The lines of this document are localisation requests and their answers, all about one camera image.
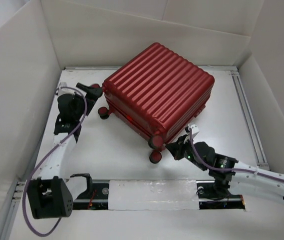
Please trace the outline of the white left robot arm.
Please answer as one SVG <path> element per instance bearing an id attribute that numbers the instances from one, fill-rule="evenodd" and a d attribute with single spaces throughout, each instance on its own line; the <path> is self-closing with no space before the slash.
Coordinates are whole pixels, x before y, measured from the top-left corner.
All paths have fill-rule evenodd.
<path id="1" fill-rule="evenodd" d="M 61 83 L 57 90 L 59 113 L 54 125 L 53 152 L 39 167 L 37 178 L 31 179 L 27 196 L 34 219 L 69 217 L 73 202 L 79 196 L 95 193 L 89 173 L 66 174 L 67 162 L 79 140 L 81 124 L 93 109 L 103 90 L 98 84 L 75 88 Z"/>

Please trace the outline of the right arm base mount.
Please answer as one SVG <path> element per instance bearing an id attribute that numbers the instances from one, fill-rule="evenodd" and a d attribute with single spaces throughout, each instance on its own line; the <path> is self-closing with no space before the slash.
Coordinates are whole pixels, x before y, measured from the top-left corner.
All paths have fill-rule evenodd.
<path id="1" fill-rule="evenodd" d="M 200 210 L 245 210 L 245 202 L 242 195 L 233 195 L 214 189 L 214 181 L 197 181 L 196 194 L 199 200 Z"/>

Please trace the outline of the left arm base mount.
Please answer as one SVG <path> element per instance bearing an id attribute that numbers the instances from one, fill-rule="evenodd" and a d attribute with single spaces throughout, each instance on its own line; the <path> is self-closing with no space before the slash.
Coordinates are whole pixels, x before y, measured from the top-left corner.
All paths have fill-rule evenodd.
<path id="1" fill-rule="evenodd" d="M 73 202 L 73 210 L 108 210 L 109 182 L 93 183 L 92 193 L 85 191 Z"/>

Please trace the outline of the red hard-shell suitcase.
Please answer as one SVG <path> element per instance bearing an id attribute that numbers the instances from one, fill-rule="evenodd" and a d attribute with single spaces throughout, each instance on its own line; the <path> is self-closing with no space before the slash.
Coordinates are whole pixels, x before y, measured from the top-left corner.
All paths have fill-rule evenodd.
<path id="1" fill-rule="evenodd" d="M 102 83 L 108 107 L 98 114 L 115 114 L 142 136 L 157 164 L 170 143 L 205 108 L 215 79 L 187 59 L 155 42 Z"/>

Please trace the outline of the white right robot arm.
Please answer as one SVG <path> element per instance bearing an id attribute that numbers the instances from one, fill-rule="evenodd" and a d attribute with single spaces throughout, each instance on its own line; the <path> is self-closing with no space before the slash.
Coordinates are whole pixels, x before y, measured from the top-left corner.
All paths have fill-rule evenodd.
<path id="1" fill-rule="evenodd" d="M 218 154 L 204 141 L 194 143 L 189 135 L 166 145 L 175 160 L 186 159 L 215 181 L 214 194 L 219 197 L 251 195 L 284 204 L 284 174 L 243 163 L 233 157 Z"/>

